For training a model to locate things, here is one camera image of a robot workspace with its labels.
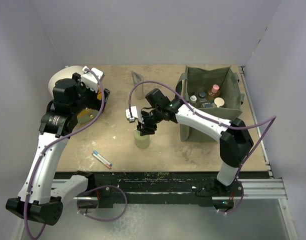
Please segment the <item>green bottle beige cap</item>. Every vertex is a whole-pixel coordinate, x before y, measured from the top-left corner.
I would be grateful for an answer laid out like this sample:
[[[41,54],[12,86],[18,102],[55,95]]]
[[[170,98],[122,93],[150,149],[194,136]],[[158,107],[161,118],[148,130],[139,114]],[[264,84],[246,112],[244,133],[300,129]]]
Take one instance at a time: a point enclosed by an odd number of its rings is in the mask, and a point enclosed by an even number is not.
[[[221,108],[225,105],[225,101],[224,101],[223,98],[217,97],[217,98],[214,99],[214,105],[217,108]]]

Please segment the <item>clear bottle dark label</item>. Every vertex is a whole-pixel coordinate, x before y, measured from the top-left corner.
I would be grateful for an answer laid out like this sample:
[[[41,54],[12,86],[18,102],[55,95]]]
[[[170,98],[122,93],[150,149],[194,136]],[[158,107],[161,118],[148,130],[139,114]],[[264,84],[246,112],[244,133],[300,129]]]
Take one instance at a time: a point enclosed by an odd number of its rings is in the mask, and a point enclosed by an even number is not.
[[[199,91],[197,94],[199,102],[203,103],[207,101],[207,94],[204,91]]]

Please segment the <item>clear bottle yellow label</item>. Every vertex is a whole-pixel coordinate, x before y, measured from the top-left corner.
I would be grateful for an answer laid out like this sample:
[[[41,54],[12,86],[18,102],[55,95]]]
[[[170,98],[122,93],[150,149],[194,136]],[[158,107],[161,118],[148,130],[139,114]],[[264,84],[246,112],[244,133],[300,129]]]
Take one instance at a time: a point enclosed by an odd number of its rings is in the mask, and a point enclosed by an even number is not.
[[[200,108],[203,108],[203,109],[208,109],[208,108],[213,108],[213,107],[214,107],[213,104],[211,102],[208,102],[208,101],[202,102],[200,104]]]

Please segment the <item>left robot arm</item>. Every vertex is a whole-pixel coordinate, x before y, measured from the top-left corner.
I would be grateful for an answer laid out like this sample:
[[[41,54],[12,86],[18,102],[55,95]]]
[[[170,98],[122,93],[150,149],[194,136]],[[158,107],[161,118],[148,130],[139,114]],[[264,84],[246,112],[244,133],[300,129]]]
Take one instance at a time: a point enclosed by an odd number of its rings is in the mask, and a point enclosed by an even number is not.
[[[70,78],[55,82],[53,99],[41,118],[38,146],[28,177],[17,197],[9,198],[5,208],[26,221],[55,225],[63,207],[75,196],[90,196],[96,189],[94,174],[77,171],[52,190],[53,178],[74,128],[84,109],[102,112],[110,91],[101,84],[104,73],[96,68],[83,69]]]

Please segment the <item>orange bottle pink cap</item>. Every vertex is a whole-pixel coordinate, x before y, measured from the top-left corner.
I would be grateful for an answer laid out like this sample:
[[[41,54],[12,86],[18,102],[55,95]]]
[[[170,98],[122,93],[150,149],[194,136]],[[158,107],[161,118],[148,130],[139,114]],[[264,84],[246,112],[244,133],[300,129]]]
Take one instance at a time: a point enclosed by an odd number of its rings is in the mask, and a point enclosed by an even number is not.
[[[220,87],[217,84],[214,84],[207,92],[207,100],[213,101],[215,98],[220,96]]]

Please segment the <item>green canvas bag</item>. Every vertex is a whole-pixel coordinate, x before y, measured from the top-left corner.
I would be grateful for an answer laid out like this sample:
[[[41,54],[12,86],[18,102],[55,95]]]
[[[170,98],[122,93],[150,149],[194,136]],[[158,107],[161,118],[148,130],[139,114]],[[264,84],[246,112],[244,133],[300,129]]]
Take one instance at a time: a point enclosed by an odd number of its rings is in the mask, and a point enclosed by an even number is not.
[[[245,97],[240,90],[239,80],[237,72],[233,71],[231,66],[212,70],[186,66],[175,90],[186,101],[189,101],[191,96],[196,96],[197,102],[194,107],[197,109],[233,121],[241,115],[241,105]],[[224,105],[221,107],[216,107],[215,103],[206,97],[199,98],[201,92],[207,93],[213,85],[220,87],[219,97],[224,100]]]

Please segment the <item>amber bottle white cap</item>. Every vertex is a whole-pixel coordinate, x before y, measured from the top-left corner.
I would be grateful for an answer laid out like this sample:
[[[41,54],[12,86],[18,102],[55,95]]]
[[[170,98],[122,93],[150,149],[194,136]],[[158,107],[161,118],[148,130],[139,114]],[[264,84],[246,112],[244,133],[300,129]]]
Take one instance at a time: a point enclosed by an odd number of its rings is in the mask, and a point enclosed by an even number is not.
[[[189,103],[193,107],[197,107],[197,97],[195,95],[190,96]]]

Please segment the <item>green pump bottle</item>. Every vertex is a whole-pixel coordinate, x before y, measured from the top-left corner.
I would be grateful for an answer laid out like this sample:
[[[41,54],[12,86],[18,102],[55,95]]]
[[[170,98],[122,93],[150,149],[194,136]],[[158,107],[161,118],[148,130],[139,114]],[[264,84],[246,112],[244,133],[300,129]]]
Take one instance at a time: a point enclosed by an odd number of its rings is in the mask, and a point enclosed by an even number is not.
[[[150,135],[141,136],[140,134],[141,134],[140,131],[136,129],[134,130],[133,132],[134,142],[138,148],[145,149],[150,145]]]

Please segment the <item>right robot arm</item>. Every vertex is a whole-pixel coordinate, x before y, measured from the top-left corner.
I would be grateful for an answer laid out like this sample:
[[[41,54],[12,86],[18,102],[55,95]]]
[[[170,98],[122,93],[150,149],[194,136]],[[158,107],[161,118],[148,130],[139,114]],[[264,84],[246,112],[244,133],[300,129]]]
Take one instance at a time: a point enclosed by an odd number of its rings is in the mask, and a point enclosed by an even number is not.
[[[145,98],[151,105],[151,111],[141,110],[138,113],[137,130],[141,135],[153,135],[158,123],[171,121],[210,136],[219,143],[220,158],[223,161],[217,175],[215,190],[221,196],[231,192],[232,182],[237,176],[242,160],[254,145],[245,123],[239,118],[231,121],[212,116],[190,104],[185,104],[178,96],[169,100],[158,88],[150,91]]]

